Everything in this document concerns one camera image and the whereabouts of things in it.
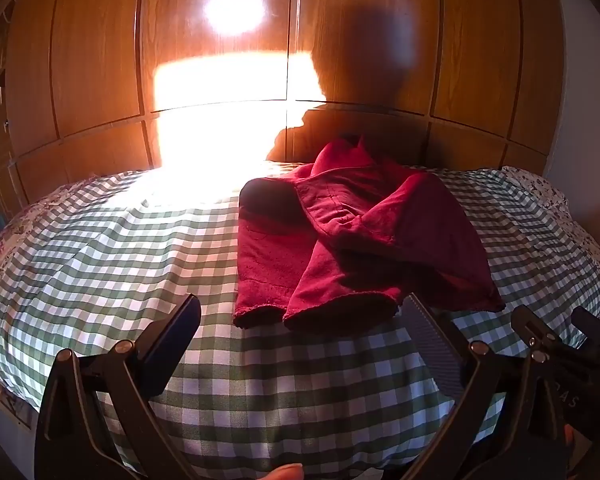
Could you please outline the person left hand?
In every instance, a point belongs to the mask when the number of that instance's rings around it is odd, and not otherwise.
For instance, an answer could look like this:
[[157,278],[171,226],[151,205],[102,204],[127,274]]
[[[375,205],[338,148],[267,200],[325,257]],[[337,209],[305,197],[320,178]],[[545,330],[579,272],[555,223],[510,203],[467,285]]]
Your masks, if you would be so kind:
[[299,463],[278,467],[267,474],[262,480],[303,480],[304,471]]

